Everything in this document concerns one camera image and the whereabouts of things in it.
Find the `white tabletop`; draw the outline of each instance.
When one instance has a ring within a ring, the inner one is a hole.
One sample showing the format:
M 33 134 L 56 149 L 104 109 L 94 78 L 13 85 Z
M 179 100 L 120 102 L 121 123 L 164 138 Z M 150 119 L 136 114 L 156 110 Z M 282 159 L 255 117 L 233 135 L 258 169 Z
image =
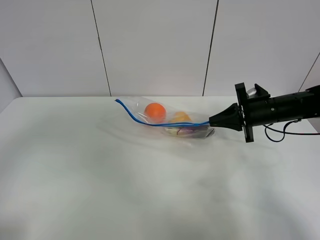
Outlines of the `white tabletop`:
M 169 137 L 114 99 L 25 97 L 0 114 L 1 240 L 320 239 L 320 137 Z M 237 101 L 151 99 L 210 116 Z

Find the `black cable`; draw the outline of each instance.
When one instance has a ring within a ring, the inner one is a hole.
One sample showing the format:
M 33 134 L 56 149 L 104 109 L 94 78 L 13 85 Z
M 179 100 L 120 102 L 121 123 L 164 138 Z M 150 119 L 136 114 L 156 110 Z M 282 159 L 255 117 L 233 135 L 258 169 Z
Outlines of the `black cable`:
M 285 139 L 286 134 L 289 134 L 289 135 L 299 135 L 299 136 L 320 135 L 320 133 L 296 133 L 296 132 L 287 132 L 287 131 L 286 131 L 286 128 L 287 128 L 290 124 L 298 123 L 298 122 L 300 122 L 300 121 L 301 121 L 301 119 L 287 122 L 287 123 L 284 125 L 282 131 L 279 131 L 279 130 L 276 130 L 276 129 L 271 128 L 270 126 L 273 125 L 273 123 L 269 124 L 268 126 L 267 126 L 267 125 L 263 125 L 263 126 L 265 127 L 265 128 L 264 128 L 264 133 L 265 133 L 266 137 L 267 137 L 270 141 L 275 142 L 275 143 L 279 143 L 279 142 L 283 141 L 283 140 Z M 268 133 L 267 133 L 267 129 L 272 130 L 272 131 L 277 132 L 277 133 L 281 133 L 281 134 L 283 134 L 283 137 L 282 137 L 280 140 L 274 140 L 274 139 L 272 139 L 271 137 L 269 137 L 269 135 L 268 135 Z

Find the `black cylinder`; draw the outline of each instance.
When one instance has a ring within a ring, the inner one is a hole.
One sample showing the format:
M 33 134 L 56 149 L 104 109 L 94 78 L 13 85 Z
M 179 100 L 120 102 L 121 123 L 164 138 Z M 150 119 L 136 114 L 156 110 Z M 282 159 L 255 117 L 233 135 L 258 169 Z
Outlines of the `black cylinder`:
M 244 117 L 247 124 L 260 126 L 314 118 L 318 114 L 320 114 L 318 94 L 303 91 L 268 99 L 252 99 L 247 104 Z

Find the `plastic wrapper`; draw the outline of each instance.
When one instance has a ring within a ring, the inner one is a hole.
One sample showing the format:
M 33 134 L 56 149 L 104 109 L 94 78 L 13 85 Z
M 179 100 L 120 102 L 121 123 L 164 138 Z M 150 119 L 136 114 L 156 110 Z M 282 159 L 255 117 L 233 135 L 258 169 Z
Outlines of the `plastic wrapper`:
M 157 128 L 169 136 L 204 139 L 215 132 L 209 125 L 209 116 L 204 114 L 175 109 L 144 97 L 120 97 L 116 102 L 133 121 Z

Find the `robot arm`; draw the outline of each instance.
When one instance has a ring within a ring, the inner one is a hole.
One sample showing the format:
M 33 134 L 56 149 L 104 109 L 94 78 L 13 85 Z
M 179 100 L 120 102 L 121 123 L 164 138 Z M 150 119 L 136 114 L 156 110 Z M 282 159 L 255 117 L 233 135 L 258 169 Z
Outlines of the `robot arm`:
M 320 117 L 320 85 L 306 91 L 271 97 L 258 84 L 246 92 L 244 83 L 235 85 L 238 103 L 209 118 L 210 126 L 244 130 L 245 141 L 254 141 L 253 127 Z

